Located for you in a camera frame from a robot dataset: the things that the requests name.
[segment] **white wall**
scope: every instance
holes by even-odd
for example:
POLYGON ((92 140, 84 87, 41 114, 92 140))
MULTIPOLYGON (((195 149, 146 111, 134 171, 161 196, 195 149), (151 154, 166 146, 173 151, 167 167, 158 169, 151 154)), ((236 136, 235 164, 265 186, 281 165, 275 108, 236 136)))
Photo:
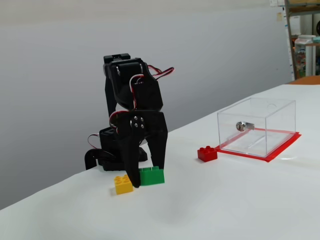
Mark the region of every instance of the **white wall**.
MULTIPOLYGON (((169 130, 290 81, 281 9, 247 0, 248 9, 220 10, 220 1, 214 11, 202 1, 210 7, 181 0, 187 10, 173 2, 160 14, 145 1, 157 14, 58 21, 62 12, 15 14, 15 2, 4 2, 12 12, 0 7, 0 209, 85 170, 87 136, 108 126, 104 55, 176 68, 160 81, 169 130)), ((117 3, 110 8, 129 8, 117 3)))

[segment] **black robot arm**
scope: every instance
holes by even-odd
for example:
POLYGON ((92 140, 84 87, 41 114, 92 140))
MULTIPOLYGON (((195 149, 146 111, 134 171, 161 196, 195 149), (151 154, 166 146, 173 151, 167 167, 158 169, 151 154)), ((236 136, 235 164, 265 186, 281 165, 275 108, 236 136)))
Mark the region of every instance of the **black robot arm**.
MULTIPOLYGON (((95 151, 88 156, 94 162, 100 160, 105 170, 126 170, 132 185, 138 188, 139 162, 147 160, 139 147, 143 140, 148 143, 153 166, 160 169, 165 166, 168 129, 160 112, 163 101, 157 80, 174 68, 162 72, 140 58, 131 59, 126 53, 105 56, 103 69, 110 127, 99 133, 103 153, 95 151), (125 110, 116 111, 117 103, 125 110)), ((87 169, 95 165, 86 160, 87 169)))

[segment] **acrylic box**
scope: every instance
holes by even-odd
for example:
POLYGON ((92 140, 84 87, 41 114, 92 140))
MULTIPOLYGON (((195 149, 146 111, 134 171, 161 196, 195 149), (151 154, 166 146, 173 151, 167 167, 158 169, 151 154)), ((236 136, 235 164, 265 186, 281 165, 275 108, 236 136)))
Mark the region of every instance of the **acrylic box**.
POLYGON ((296 101, 249 98, 217 114, 220 150, 266 158, 296 134, 296 101))

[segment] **white tabletop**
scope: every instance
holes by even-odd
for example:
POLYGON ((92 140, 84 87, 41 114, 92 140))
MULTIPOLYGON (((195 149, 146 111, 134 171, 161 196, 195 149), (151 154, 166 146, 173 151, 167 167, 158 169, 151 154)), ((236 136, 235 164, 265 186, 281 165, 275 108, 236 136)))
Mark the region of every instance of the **white tabletop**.
POLYGON ((125 173, 96 167, 1 210, 0 239, 318 240, 319 93, 282 85, 256 94, 297 103, 302 137, 270 163, 223 153, 197 160, 198 148, 219 144, 212 113, 169 134, 165 184, 115 195, 113 178, 125 173))

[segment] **wooden shelf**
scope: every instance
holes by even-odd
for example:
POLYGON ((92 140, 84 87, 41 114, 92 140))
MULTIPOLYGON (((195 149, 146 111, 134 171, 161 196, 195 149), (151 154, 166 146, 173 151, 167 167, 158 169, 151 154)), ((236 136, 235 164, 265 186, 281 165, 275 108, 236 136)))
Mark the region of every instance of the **wooden shelf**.
POLYGON ((288 0, 290 16, 320 13, 320 0, 288 0))
POLYGON ((320 43, 308 43, 305 46, 306 47, 320 47, 320 43))

